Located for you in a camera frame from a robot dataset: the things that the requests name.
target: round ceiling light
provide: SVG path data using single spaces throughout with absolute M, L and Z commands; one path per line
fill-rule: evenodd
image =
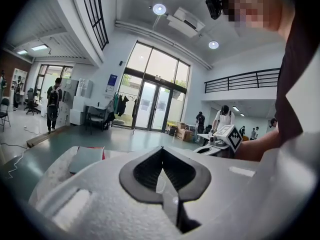
M 210 49 L 217 49 L 219 47 L 219 43 L 217 41 L 211 41 L 209 43 Z
M 167 11 L 166 7 L 161 4 L 161 3 L 157 3 L 154 7 L 153 7 L 153 12 L 156 14 L 156 15 L 163 15 L 165 14 Z

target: ceiling light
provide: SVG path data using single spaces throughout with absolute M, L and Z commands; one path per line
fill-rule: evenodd
M 34 51 L 38 51 L 38 50 L 43 50 L 43 49 L 47 49 L 47 48 L 48 48 L 48 46 L 46 46 L 45 44 L 42 44 L 42 45 L 33 47 L 31 49 L 34 50 Z
M 219 43 L 217 41 L 211 41 L 209 43 L 210 49 L 217 49 L 219 47 Z
M 240 110 L 236 106 L 233 106 L 233 109 L 237 112 L 240 112 Z
M 156 14 L 156 15 L 163 15 L 165 14 L 167 11 L 166 7 L 161 4 L 161 3 L 157 3 L 154 7 L 153 7 L 153 12 Z
M 17 54 L 27 54 L 28 52 L 26 50 L 21 50 L 21 51 L 18 51 Z

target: black railing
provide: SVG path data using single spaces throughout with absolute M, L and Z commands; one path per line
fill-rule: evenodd
M 101 50 L 109 44 L 104 16 L 102 13 L 101 0 L 84 0 L 86 13 Z
M 236 74 L 205 82 L 205 93 L 250 88 L 276 87 L 280 68 Z

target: brown wall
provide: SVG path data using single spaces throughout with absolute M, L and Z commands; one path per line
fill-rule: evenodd
M 14 70 L 19 69 L 28 72 L 26 76 L 26 81 L 29 76 L 29 71 L 31 68 L 30 63 L 23 59 L 20 59 L 4 50 L 0 50 L 0 73 L 4 70 L 4 76 L 7 82 L 7 87 L 4 89 L 3 96 L 8 97 L 10 95 L 11 80 L 14 75 Z

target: ceiling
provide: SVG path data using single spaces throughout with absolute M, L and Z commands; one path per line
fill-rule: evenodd
M 48 48 L 31 49 L 43 44 Z M 8 31 L 6 46 L 12 52 L 27 50 L 29 57 L 85 59 L 57 16 L 53 0 L 29 0 Z
M 217 20 L 211 19 L 205 0 L 117 0 L 116 19 L 152 30 L 157 15 L 149 6 L 159 3 L 166 6 L 169 15 L 173 15 L 179 7 L 184 8 L 196 16 L 205 27 L 199 35 L 189 38 L 168 26 L 169 21 L 163 15 L 154 31 L 174 40 L 211 65 L 241 52 L 281 41 L 275 33 L 245 27 L 234 28 L 224 16 Z M 208 44 L 212 40 L 218 41 L 218 49 L 209 48 Z
M 276 114 L 276 101 L 273 99 L 250 99 L 250 100 L 219 100 L 214 101 L 215 109 L 227 105 L 229 108 L 236 106 L 240 112 L 232 109 L 236 116 L 244 114 L 246 117 L 272 119 Z

